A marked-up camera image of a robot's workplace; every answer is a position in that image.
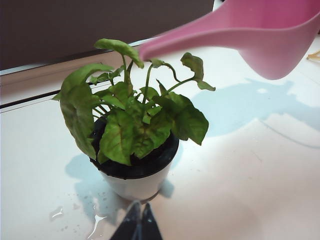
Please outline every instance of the pink watering can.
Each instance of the pink watering can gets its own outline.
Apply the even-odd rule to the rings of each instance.
[[[261,76],[279,79],[302,59],[320,30],[320,0],[226,0],[216,11],[139,48],[148,60],[200,46],[237,49]]]

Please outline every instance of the water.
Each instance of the water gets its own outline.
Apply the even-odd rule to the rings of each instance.
[[[96,211],[96,205],[93,205],[94,210],[94,227],[91,234],[88,236],[88,240],[95,240],[103,236],[104,224],[103,220],[106,219],[106,216],[101,216]]]
[[[63,207],[62,206],[58,206],[56,208],[56,210],[54,210],[54,211],[49,213],[49,219],[50,219],[50,221],[54,221],[55,219],[60,218],[63,215],[64,215]]]

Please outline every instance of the tabletop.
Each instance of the tabletop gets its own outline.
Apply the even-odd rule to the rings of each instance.
[[[320,49],[320,37],[307,53]],[[320,239],[320,63],[304,57],[286,77],[257,75],[233,49],[189,49],[204,80],[176,89],[209,121],[202,146],[180,141],[150,200],[165,240]],[[183,52],[162,59],[192,76]],[[144,70],[132,69],[137,88]],[[167,68],[151,73],[165,86]],[[1,110],[1,239],[106,240],[131,203],[117,196],[76,146],[58,102]]]

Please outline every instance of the potted plant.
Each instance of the potted plant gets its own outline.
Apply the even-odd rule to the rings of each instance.
[[[123,65],[101,63],[85,65],[71,73],[53,99],[60,102],[65,124],[79,149],[89,156],[112,189],[130,200],[144,200],[160,189],[180,140],[189,138],[201,145],[209,123],[185,96],[173,92],[178,86],[194,81],[200,89],[214,91],[203,81],[203,61],[190,53],[181,58],[194,72],[185,80],[177,79],[174,68],[159,59],[151,59],[145,86],[135,90],[130,72],[133,64],[144,67],[138,51],[128,44],[100,39],[98,49],[121,54]],[[125,56],[131,59],[127,65]],[[152,68],[166,66],[172,70],[171,88],[158,81],[159,92],[149,86]],[[99,76],[93,73],[103,72]],[[121,76],[123,81],[115,82]],[[107,89],[92,93],[91,84],[109,81]]]

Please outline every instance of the arrowhead plant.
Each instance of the arrowhead plant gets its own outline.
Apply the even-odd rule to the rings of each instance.
[[[181,58],[184,66],[194,72],[194,76],[179,80],[175,69],[159,59],[150,59],[145,86],[135,90],[131,83],[130,72],[133,64],[144,68],[138,51],[120,40],[100,39],[95,45],[98,49],[114,50],[121,54],[123,65],[114,69],[101,63],[85,65],[71,73],[63,82],[60,92],[53,98],[58,100],[65,124],[79,149],[100,164],[112,160],[131,165],[130,157],[139,159],[161,146],[172,132],[181,140],[191,139],[201,145],[209,123],[203,113],[196,109],[185,96],[173,92],[178,86],[195,81],[203,90],[215,88],[203,81],[203,61],[197,56],[185,53]],[[125,56],[131,59],[127,65]],[[176,83],[166,89],[162,83],[159,91],[149,86],[153,68],[168,67]],[[99,76],[93,73],[103,72]],[[115,82],[121,76],[123,81]],[[90,84],[110,82],[107,89],[92,93]],[[104,133],[99,142],[99,152],[92,146],[94,122],[106,122]]]

